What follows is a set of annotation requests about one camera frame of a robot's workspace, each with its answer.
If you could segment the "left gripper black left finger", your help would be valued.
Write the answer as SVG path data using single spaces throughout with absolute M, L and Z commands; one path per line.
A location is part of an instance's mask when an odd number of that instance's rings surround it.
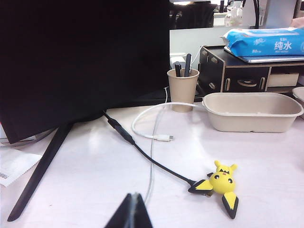
M 128 193 L 105 228 L 133 228 L 134 227 L 134 200 L 132 194 Z

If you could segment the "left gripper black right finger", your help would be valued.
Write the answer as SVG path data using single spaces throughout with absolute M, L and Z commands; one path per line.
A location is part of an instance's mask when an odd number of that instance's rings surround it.
M 135 193 L 131 196 L 130 204 L 130 227 L 131 228 L 152 228 L 145 203 L 141 194 Z

